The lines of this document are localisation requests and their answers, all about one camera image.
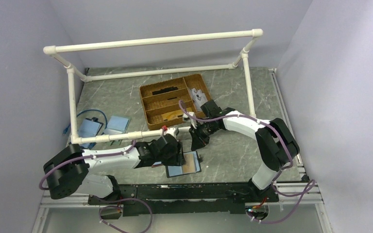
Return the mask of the gold credit card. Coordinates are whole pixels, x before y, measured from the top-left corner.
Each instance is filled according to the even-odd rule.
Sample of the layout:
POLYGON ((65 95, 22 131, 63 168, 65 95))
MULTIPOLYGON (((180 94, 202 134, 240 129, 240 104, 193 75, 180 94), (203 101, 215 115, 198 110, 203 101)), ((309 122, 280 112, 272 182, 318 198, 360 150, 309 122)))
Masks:
POLYGON ((198 159, 197 153, 194 151, 184 154, 185 163, 182 166, 182 171, 185 174, 196 173, 199 170, 199 166, 196 165, 198 159))

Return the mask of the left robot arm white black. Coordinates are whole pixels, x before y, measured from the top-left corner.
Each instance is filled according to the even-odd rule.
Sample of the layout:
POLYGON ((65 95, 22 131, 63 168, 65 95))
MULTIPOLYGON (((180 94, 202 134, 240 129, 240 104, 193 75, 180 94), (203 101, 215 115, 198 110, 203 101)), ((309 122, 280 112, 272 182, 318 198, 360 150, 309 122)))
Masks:
POLYGON ((86 150, 71 144, 46 162, 39 188, 48 190, 53 200, 72 194, 88 194, 113 204, 121 197, 117 179, 100 172, 185 164, 182 143, 167 134, 150 142, 132 141, 131 145, 111 150, 86 150))

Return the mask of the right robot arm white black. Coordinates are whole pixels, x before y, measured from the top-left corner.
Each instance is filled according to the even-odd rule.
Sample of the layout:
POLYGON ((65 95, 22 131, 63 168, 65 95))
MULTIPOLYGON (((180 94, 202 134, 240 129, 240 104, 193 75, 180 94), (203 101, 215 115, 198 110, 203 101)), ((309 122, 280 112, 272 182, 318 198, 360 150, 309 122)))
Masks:
POLYGON ((261 120, 227 107, 221 109, 210 100, 201 106, 205 118, 200 119, 185 112, 191 119, 189 133, 192 150, 205 147, 210 136, 219 130, 233 131, 254 139, 261 155, 261 166, 249 181, 248 195, 253 201, 261 201, 267 188, 279 173, 293 166, 293 159, 300 148, 286 123, 281 118, 261 120))

